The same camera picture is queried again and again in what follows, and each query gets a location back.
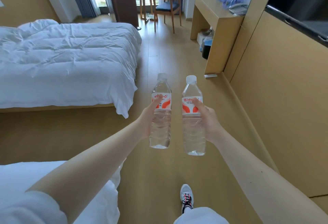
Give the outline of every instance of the bed frame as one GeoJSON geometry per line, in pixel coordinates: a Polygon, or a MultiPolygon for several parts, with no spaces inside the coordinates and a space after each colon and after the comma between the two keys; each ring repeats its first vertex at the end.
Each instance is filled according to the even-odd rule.
{"type": "Polygon", "coordinates": [[[73,108],[100,108],[100,107],[114,107],[114,104],[113,103],[96,104],[93,106],[45,106],[45,107],[34,107],[34,108],[1,108],[0,113],[46,111],[46,110],[60,110],[60,109],[73,109],[73,108]]]}

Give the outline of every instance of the person's left arm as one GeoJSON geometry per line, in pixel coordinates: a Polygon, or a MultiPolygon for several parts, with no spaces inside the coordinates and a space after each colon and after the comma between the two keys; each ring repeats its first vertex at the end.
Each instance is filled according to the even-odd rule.
{"type": "Polygon", "coordinates": [[[130,125],[54,169],[27,191],[50,195],[73,223],[137,143],[149,136],[158,97],[130,125]]]}

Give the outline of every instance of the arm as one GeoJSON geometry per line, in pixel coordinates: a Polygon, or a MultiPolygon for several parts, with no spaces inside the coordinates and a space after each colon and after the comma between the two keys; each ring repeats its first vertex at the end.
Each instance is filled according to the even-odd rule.
{"type": "Polygon", "coordinates": [[[50,195],[68,223],[73,223],[137,143],[149,136],[154,110],[161,100],[158,97],[136,121],[54,169],[28,191],[50,195]]]}
{"type": "Polygon", "coordinates": [[[220,151],[263,223],[328,223],[327,214],[300,190],[243,147],[196,98],[206,139],[220,151]]]}

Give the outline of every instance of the telephone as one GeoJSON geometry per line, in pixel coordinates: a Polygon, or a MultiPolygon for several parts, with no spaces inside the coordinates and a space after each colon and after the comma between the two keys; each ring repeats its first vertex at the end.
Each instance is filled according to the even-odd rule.
{"type": "Polygon", "coordinates": [[[237,3],[229,7],[229,11],[235,15],[245,15],[248,10],[248,5],[245,3],[237,3]]]}

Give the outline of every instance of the white bottle cap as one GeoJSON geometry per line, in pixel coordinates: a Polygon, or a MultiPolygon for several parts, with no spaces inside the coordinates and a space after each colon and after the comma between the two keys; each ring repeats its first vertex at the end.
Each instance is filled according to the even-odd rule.
{"type": "Polygon", "coordinates": [[[186,83],[190,84],[190,83],[197,83],[197,77],[194,75],[190,75],[186,77],[186,83]]]}
{"type": "Polygon", "coordinates": [[[160,80],[160,79],[167,79],[167,74],[166,73],[158,73],[157,80],[160,80]]]}

